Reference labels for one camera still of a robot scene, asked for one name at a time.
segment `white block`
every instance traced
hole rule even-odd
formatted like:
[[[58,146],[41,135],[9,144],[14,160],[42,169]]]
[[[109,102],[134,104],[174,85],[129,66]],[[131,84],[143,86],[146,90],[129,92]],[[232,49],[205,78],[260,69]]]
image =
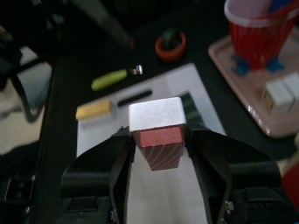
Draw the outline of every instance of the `white block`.
[[[131,104],[129,123],[131,132],[186,124],[182,98]]]
[[[266,83],[264,100],[274,114],[289,113],[294,103],[294,97],[290,95],[281,79],[272,80]]]
[[[286,89],[294,97],[292,110],[299,109],[299,73],[292,73],[284,78]]]

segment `white paper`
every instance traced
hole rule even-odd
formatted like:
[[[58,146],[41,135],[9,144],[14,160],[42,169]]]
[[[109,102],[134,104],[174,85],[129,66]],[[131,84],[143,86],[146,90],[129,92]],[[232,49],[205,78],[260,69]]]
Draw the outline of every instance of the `white paper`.
[[[137,102],[176,97],[190,92],[208,128],[225,134],[218,114],[194,64],[182,66],[133,87],[98,99],[115,104],[129,96],[153,90],[154,94]],[[129,125],[127,106],[117,108],[117,119],[85,125],[79,122],[78,156]],[[127,203],[129,224],[208,223],[202,190],[185,152],[178,169],[152,171],[139,150],[135,153]]]

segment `yellow block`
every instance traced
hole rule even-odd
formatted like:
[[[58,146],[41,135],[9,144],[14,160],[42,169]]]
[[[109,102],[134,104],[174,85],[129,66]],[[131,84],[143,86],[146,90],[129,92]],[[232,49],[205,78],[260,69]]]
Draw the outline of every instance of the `yellow block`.
[[[113,111],[111,100],[98,101],[78,107],[77,119],[86,119],[93,116],[106,116]]]

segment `pink tray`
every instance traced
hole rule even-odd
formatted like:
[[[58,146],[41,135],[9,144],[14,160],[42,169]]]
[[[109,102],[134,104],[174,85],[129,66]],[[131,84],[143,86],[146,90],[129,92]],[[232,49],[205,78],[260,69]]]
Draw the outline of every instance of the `pink tray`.
[[[230,36],[210,46],[210,57],[261,129],[274,138],[292,136],[299,130],[299,110],[284,115],[272,114],[262,93],[269,81],[299,71],[299,31],[294,28],[280,55],[286,67],[282,72],[272,73],[264,69],[242,76],[234,72],[237,63],[232,60],[233,54]]]

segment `black table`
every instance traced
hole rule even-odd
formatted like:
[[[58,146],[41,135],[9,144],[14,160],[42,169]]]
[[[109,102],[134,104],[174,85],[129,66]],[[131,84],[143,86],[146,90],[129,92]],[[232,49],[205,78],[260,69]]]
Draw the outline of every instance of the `black table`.
[[[109,38],[94,38],[61,56],[42,126],[41,165],[30,223],[54,223],[61,211],[62,174],[77,157],[78,106],[190,62],[198,67],[229,136],[260,148],[276,160],[293,155],[294,137],[276,140],[264,134],[209,56],[210,45],[230,34],[224,6],[224,0],[200,1],[197,5],[188,4],[169,11],[133,31],[135,50],[126,49]],[[177,64],[165,64],[156,56],[156,40],[169,27],[182,30],[189,41],[186,56]],[[141,61],[146,64],[145,76],[123,80],[103,91],[91,90],[90,84],[97,77]]]

